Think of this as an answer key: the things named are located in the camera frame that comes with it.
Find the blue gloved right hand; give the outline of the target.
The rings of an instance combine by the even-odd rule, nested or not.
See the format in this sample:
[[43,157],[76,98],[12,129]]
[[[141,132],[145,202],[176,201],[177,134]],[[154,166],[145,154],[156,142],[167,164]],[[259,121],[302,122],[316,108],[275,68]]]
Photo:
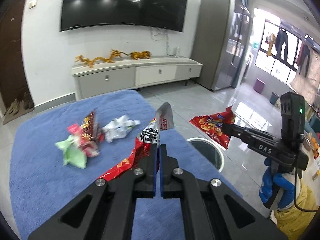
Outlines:
[[283,211],[294,206],[300,194],[299,177],[295,172],[272,173],[272,161],[265,159],[267,166],[263,174],[259,197],[269,210]]

